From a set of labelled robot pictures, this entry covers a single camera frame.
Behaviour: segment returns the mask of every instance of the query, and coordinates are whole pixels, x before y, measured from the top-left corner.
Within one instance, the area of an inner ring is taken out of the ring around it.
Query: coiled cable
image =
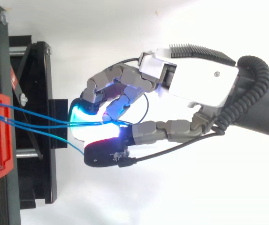
[[[243,56],[238,60],[238,66],[253,72],[254,85],[217,116],[214,122],[216,126],[211,129],[218,135],[224,135],[226,129],[242,114],[248,112],[250,107],[258,102],[269,89],[269,67],[263,60],[255,56]]]

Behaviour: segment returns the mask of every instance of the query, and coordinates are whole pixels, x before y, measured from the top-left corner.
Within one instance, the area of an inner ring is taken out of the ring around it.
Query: black frame
[[[67,121],[68,100],[52,99],[50,47],[46,42],[31,43],[30,36],[9,37],[10,47],[25,47],[23,56],[12,56],[11,65],[18,80],[14,105],[22,107],[19,96],[24,93],[28,103],[24,107],[32,112]],[[37,125],[55,125],[53,122],[24,113],[15,112],[15,118]],[[43,130],[67,139],[67,128]],[[15,129],[17,149],[35,149],[38,157],[18,158],[18,178],[21,209],[35,208],[35,199],[46,204],[57,199],[55,148],[67,144],[50,137]]]
[[[9,96],[12,102],[8,26],[2,23],[0,23],[0,93]],[[12,141],[14,168],[0,179],[0,224],[2,225],[21,224],[14,129],[12,130]]]

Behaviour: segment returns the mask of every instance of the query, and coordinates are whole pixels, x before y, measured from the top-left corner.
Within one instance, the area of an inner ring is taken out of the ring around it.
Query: blue light
[[[100,110],[97,115],[85,114],[76,105],[72,109],[70,122],[102,121],[102,116],[103,113]],[[76,139],[85,141],[86,144],[112,137],[118,137],[120,134],[120,128],[113,123],[99,126],[71,127],[70,130]]]

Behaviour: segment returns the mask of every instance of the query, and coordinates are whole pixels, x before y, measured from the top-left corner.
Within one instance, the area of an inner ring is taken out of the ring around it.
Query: screw
[[[215,72],[215,77],[218,77],[218,76],[220,76],[220,72],[219,71]]]
[[[22,107],[25,107],[26,103],[28,102],[28,98],[25,96],[24,93],[20,95],[20,103]]]
[[[0,12],[0,23],[2,23],[3,25],[8,25],[5,11]]]
[[[47,55],[52,55],[52,48],[50,47],[50,46],[48,46],[47,48],[46,48],[46,54]]]

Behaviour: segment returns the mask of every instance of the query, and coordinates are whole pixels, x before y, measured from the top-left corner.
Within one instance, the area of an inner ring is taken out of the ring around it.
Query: white object
[[[172,59],[169,54],[169,49],[159,49],[151,57],[145,56],[147,59],[142,60],[140,71],[159,78],[164,64],[176,65],[170,94],[201,105],[222,107],[225,104],[238,68],[198,58]]]

